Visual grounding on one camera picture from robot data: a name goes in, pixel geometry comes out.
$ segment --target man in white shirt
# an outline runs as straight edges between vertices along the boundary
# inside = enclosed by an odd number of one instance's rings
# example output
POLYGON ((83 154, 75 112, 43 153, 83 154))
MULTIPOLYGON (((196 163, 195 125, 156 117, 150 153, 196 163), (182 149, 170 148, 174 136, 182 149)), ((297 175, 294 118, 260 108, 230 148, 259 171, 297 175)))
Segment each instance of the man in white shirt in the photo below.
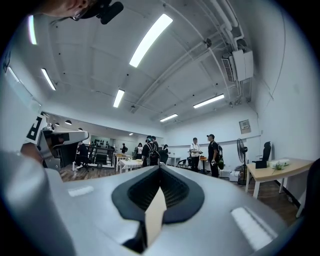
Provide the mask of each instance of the man in white shirt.
POLYGON ((193 143, 190 146, 191 152, 191 169, 194 172, 198 172, 198 164, 199 164, 199 157, 202 152, 200 151, 200 147, 198 145, 198 139, 193 138, 193 143))

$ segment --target white shirt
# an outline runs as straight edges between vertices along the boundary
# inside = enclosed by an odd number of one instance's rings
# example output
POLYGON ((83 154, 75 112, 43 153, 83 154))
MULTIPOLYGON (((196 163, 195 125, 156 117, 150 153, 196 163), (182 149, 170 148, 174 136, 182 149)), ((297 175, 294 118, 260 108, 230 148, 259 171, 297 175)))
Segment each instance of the white shirt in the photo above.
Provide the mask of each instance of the white shirt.
MULTIPOLYGON (((192 143, 190 146, 190 150, 195 150, 195 151, 200 151, 200 147, 199 144, 194 144, 192 143)), ((191 152, 191 157, 198 157, 199 156, 199 152, 195 153, 195 152, 191 152)))
POLYGON ((138 146, 138 154, 139 154, 139 155, 142 154, 142 149, 143 149, 142 146, 138 146))

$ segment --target air conditioner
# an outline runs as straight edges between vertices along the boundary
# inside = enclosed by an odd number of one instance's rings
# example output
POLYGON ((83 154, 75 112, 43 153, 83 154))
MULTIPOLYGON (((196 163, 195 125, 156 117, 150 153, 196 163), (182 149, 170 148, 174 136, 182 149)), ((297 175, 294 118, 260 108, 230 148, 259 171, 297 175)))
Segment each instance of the air conditioner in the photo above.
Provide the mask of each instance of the air conditioner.
POLYGON ((230 82, 243 81, 254 76, 254 56, 252 50, 235 50, 222 56, 222 63, 230 82))

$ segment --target floor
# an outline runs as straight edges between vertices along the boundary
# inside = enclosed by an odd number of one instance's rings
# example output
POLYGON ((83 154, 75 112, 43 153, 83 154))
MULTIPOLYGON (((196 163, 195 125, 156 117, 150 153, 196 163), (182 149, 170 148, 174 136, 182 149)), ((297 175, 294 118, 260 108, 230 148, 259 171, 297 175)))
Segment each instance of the floor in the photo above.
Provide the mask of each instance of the floor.
MULTIPOLYGON (((72 171, 72 165, 69 165, 60 170, 60 175, 63 182, 89 180, 100 177, 106 177, 111 175, 117 175, 120 172, 116 172, 115 169, 90 169, 89 171, 84 168, 72 171)), ((235 186, 238 186, 245 190, 245 185, 239 185, 237 182, 232 182, 235 186)), ((248 193, 253 195, 255 189, 255 180, 251 179, 249 184, 248 193)), ((296 214, 298 208, 292 203, 291 198, 282 192, 279 194, 279 186, 274 181, 263 182, 260 184, 258 200, 269 206, 275 212, 277 212, 287 225, 291 225, 296 220, 296 214)))

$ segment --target light fixture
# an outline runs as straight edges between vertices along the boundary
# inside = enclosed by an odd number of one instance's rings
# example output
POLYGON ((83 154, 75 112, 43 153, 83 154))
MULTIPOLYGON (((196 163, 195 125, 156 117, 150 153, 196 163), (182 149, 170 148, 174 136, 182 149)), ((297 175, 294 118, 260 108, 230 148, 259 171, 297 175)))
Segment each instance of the light fixture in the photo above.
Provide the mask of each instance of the light fixture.
POLYGON ((19 79, 16 76, 16 74, 13 72, 13 70, 11 69, 11 67, 8 67, 8 70, 10 71, 11 75, 14 77, 14 79, 19 83, 19 79))
POLYGON ((197 108, 200 108, 200 107, 202 107, 202 106, 204 106, 204 105, 207 105, 207 104, 209 104, 209 103, 212 103, 212 102, 221 100, 221 99, 223 99, 224 97, 225 97, 224 94, 220 94, 220 95, 215 96, 215 97, 213 97, 213 98, 210 98, 210 99, 208 99, 208 100, 206 100, 206 101, 203 101, 203 102, 201 102, 201 103, 199 103, 199 104, 197 104, 197 105, 194 105, 193 107, 194 107, 195 109, 197 109, 197 108))
POLYGON ((36 39, 35 23, 34 23, 34 16, 33 15, 28 17, 28 28, 29 28, 30 42, 33 45, 36 45, 37 44, 37 39, 36 39))
POLYGON ((168 117, 166 117, 166 118, 164 118, 164 119, 161 119, 160 122, 167 121, 167 120, 169 120, 169 119, 171 119, 171 118, 175 118, 175 117, 177 117, 177 116, 178 116, 177 114, 170 115, 170 116, 168 116, 168 117))
POLYGON ((160 34, 170 25, 172 18, 162 14, 161 17, 152 25, 149 31, 146 33, 142 41, 140 42, 138 48, 135 50, 132 59, 130 60, 130 65, 133 67, 138 67, 140 61, 145 56, 151 45, 160 36, 160 34))
POLYGON ((56 88, 54 87, 53 83, 51 82, 51 80, 50 80, 50 78, 49 78, 49 76, 48 76, 48 73, 47 73, 46 69, 45 69, 45 68, 41 68, 41 71, 42 71, 45 79, 47 80, 48 84, 49 84, 50 87, 52 88, 52 90, 55 91, 56 88))
POLYGON ((118 93, 116 94, 116 97, 115 97, 115 100, 113 103, 113 106, 115 108, 119 107, 120 101, 121 101, 122 97, 124 96, 124 94, 125 94, 124 90, 121 90, 121 89, 118 90, 118 93))

